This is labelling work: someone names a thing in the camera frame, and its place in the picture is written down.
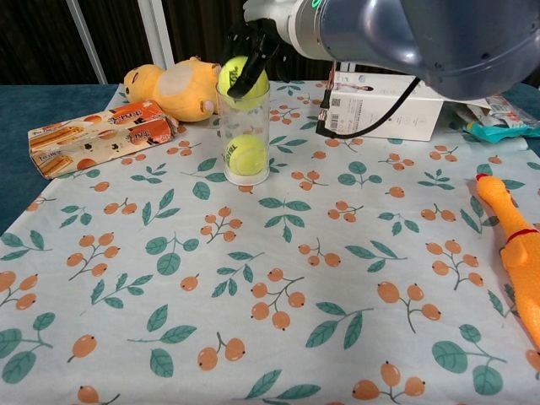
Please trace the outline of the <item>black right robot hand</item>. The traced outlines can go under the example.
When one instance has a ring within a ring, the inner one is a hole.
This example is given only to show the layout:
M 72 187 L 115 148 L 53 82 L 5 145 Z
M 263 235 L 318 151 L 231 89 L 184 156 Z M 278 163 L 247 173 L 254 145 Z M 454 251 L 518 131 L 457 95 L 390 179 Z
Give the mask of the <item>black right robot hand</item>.
M 289 59 L 293 48 L 289 19 L 294 5 L 294 1 L 246 1 L 243 4 L 243 19 L 230 28 L 221 62 L 225 64 L 237 56 L 246 56 L 247 60 L 227 91 L 228 96 L 234 99 L 246 96 L 273 57 L 278 58 L 278 79 L 290 82 Z

